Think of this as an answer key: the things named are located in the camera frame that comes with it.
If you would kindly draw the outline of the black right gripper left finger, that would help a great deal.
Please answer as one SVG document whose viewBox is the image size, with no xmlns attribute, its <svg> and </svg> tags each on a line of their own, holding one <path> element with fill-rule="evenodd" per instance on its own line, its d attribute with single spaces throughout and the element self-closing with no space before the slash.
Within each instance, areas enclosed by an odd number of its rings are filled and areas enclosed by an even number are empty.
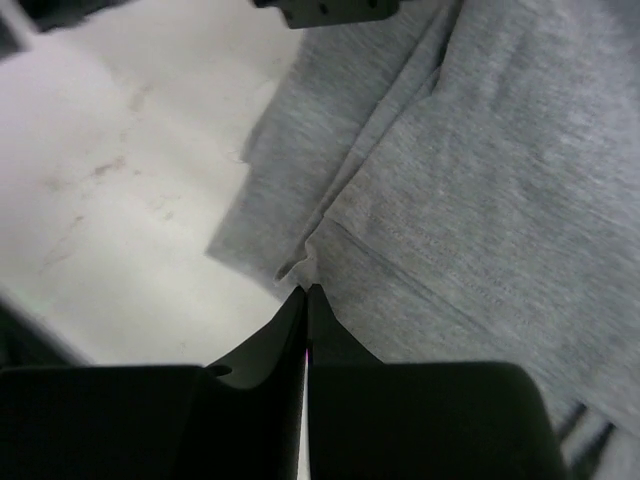
<svg viewBox="0 0 640 480">
<path fill-rule="evenodd" d="M 88 366 L 1 308 L 5 479 L 293 479 L 306 295 L 207 365 Z"/>
</svg>

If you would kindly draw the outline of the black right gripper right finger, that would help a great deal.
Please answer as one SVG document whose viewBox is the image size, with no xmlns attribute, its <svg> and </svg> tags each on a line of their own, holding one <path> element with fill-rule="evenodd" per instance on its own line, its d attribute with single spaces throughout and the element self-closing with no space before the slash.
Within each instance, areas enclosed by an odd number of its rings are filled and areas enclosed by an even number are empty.
<svg viewBox="0 0 640 480">
<path fill-rule="evenodd" d="M 386 364 L 307 293 L 315 479 L 564 479 L 541 394 L 505 362 Z"/>
</svg>

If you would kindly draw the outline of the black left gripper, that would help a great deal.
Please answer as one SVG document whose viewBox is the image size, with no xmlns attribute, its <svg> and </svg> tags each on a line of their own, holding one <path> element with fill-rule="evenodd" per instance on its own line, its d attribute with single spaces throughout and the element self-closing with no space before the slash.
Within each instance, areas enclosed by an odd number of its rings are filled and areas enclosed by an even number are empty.
<svg viewBox="0 0 640 480">
<path fill-rule="evenodd" d="M 253 0 L 256 8 L 274 8 L 289 29 L 357 24 L 386 20 L 400 8 L 400 0 Z"/>
</svg>

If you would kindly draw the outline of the grey tank top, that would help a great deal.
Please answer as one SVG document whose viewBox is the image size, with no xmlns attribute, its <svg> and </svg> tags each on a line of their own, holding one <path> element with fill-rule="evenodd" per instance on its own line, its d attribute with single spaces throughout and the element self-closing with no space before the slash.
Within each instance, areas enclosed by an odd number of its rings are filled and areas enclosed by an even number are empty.
<svg viewBox="0 0 640 480">
<path fill-rule="evenodd" d="M 382 359 L 522 365 L 576 477 L 638 477 L 637 2 L 311 29 L 243 159 L 213 258 Z"/>
</svg>

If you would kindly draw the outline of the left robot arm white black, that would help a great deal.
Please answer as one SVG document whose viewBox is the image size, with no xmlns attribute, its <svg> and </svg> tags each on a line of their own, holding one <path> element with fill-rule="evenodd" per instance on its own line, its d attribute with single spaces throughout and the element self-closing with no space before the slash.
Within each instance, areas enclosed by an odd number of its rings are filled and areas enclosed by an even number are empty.
<svg viewBox="0 0 640 480">
<path fill-rule="evenodd" d="M 1 24 L 23 41 L 79 35 L 92 50 L 182 57 L 296 45 L 305 30 L 387 21 L 401 1 L 4 1 Z"/>
</svg>

